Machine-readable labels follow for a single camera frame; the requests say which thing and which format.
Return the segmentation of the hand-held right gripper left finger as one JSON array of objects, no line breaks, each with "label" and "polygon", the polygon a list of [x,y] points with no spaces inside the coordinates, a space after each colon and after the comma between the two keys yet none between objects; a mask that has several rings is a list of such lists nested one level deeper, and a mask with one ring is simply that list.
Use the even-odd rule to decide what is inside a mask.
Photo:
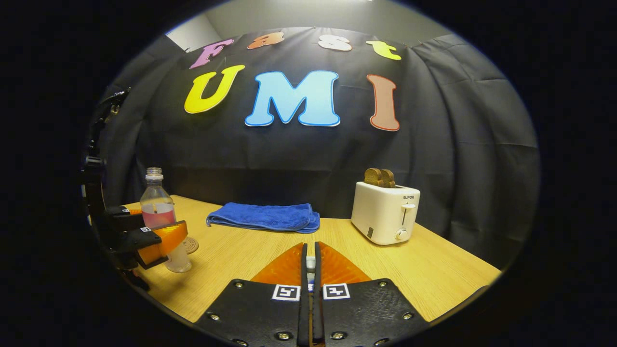
[{"label": "hand-held right gripper left finger", "polygon": [[300,242],[252,279],[231,280],[195,324],[238,347],[308,347],[309,294]]}]

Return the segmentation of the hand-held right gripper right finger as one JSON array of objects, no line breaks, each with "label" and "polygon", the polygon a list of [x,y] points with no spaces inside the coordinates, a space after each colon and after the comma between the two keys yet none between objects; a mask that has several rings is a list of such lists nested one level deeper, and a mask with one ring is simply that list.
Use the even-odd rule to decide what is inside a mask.
[{"label": "hand-held right gripper right finger", "polygon": [[313,342],[384,347],[430,324],[388,278],[373,280],[340,252],[315,243]]}]

